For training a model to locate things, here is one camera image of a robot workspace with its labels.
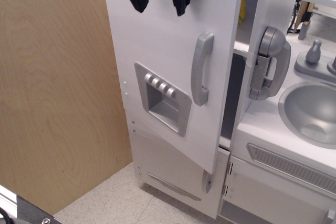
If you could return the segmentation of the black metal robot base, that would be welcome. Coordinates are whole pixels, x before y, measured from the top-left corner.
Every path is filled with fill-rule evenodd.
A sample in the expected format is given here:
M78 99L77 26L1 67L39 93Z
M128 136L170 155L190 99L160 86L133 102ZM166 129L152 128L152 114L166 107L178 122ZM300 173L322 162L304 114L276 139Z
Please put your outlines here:
M61 221L1 185L1 223L57 224Z

